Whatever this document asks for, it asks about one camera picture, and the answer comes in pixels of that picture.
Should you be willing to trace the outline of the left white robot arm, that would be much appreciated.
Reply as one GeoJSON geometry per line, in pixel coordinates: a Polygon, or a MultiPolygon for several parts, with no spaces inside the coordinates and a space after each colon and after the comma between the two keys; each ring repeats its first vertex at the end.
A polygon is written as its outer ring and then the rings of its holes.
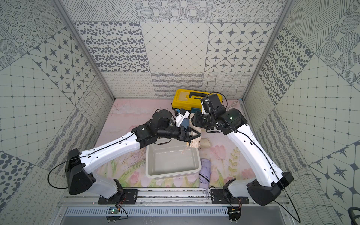
{"type": "Polygon", "coordinates": [[[119,202],[123,196],[120,182],[96,174],[99,167],[129,152],[154,144],[158,138],[190,143],[200,136],[200,132],[191,127],[178,127],[173,115],[162,109],[155,112],[146,123],[107,144],[83,152],[78,149],[71,150],[65,166],[68,192],[70,195],[91,192],[119,202]]]}

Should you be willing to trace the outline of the cream umbrella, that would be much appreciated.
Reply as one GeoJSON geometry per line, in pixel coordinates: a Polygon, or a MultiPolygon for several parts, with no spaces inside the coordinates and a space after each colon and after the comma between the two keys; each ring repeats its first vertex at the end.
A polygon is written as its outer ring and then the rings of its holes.
{"type": "MultiPolygon", "coordinates": [[[[193,127],[193,128],[196,129],[197,131],[202,132],[202,129],[199,128],[199,127],[193,127]]],[[[190,142],[190,147],[191,147],[191,148],[198,149],[197,144],[198,144],[198,142],[200,141],[200,139],[201,139],[201,137],[195,138],[194,140],[192,140],[192,141],[190,142]]]]}

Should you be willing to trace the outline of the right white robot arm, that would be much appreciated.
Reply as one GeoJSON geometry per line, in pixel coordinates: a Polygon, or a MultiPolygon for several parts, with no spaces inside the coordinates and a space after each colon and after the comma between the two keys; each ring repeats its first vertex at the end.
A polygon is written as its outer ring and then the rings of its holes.
{"type": "Polygon", "coordinates": [[[247,180],[232,179],[223,190],[229,198],[250,197],[258,205],[266,206],[274,201],[282,190],[294,180],[290,172],[279,168],[264,151],[254,137],[251,128],[241,112],[236,109],[214,113],[196,112],[191,119],[193,126],[216,129],[227,136],[241,151],[251,166],[255,178],[247,180]]]}

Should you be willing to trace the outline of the lilac umbrella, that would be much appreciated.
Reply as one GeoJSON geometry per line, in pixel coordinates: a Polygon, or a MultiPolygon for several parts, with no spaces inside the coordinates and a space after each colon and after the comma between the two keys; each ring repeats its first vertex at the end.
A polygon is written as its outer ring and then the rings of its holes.
{"type": "Polygon", "coordinates": [[[202,158],[201,166],[202,168],[199,172],[199,188],[208,189],[211,181],[211,161],[202,158]]]}

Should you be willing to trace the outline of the white plastic storage box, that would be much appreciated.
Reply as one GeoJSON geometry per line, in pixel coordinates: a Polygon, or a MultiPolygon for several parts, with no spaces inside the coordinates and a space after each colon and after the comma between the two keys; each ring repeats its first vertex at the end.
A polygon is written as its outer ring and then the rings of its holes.
{"type": "Polygon", "coordinates": [[[199,151],[187,142],[159,140],[146,147],[145,174],[150,179],[198,173],[202,168],[199,151]]]}

